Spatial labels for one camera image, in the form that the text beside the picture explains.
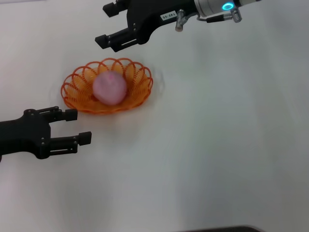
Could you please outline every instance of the white surface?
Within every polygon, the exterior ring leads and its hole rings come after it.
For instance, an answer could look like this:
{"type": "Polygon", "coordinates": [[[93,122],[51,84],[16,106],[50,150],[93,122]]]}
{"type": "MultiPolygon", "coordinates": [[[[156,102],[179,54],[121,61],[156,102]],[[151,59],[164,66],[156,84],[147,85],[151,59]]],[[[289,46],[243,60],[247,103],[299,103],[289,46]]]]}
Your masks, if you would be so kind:
{"type": "Polygon", "coordinates": [[[251,4],[240,24],[168,25],[117,54],[94,42],[126,26],[108,2],[0,6],[1,121],[65,108],[63,79],[93,60],[129,57],[156,80],[140,109],[55,123],[54,137],[92,131],[78,154],[4,156],[1,232],[307,232],[309,2],[251,4]]]}

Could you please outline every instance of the label sticker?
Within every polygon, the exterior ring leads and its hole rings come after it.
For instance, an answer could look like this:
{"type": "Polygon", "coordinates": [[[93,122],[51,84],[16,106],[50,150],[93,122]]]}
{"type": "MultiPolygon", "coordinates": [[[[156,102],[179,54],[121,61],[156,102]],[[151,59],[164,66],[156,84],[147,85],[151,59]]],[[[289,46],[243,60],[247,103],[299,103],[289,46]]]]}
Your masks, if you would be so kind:
{"type": "Polygon", "coordinates": [[[161,15],[163,21],[177,17],[176,11],[171,11],[166,14],[161,15]]]}

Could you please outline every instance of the orange wire basket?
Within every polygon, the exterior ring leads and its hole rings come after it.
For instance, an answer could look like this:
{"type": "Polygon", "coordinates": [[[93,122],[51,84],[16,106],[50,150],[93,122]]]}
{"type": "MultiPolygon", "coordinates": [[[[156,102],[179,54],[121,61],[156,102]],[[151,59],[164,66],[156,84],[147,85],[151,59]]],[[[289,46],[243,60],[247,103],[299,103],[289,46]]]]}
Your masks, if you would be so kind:
{"type": "Polygon", "coordinates": [[[64,103],[71,109],[107,115],[142,105],[148,99],[153,83],[149,68],[141,63],[127,58],[107,58],[102,62],[94,61],[77,68],[64,80],[61,96],[64,103]],[[123,102],[118,105],[104,105],[93,95],[92,84],[97,75],[105,71],[118,72],[126,80],[127,94],[123,102]]]}

